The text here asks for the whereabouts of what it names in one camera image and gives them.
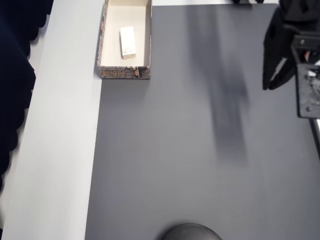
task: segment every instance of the white object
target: white object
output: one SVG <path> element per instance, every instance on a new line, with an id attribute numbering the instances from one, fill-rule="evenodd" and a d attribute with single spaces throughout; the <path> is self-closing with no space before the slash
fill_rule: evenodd
<path id="1" fill-rule="evenodd" d="M 133 26 L 122 27 L 121 35 L 121 50 L 123 59 L 133 59 L 136 57 L 135 33 Z"/>

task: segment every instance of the gray table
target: gray table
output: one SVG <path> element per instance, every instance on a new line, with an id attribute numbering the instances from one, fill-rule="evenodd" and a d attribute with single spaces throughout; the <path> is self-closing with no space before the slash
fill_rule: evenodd
<path id="1" fill-rule="evenodd" d="M 294 81 L 262 91 L 275 5 L 154 7 L 152 76 L 102 83 L 87 240 L 320 237 L 320 162 Z"/>

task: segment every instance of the cardboard box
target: cardboard box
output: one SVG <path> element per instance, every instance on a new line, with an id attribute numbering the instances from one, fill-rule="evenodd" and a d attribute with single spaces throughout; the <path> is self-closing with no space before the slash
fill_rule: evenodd
<path id="1" fill-rule="evenodd" d="M 136 57 L 123 59 L 120 29 L 133 26 Z M 97 67 L 103 79 L 150 79 L 152 0 L 105 0 Z"/>

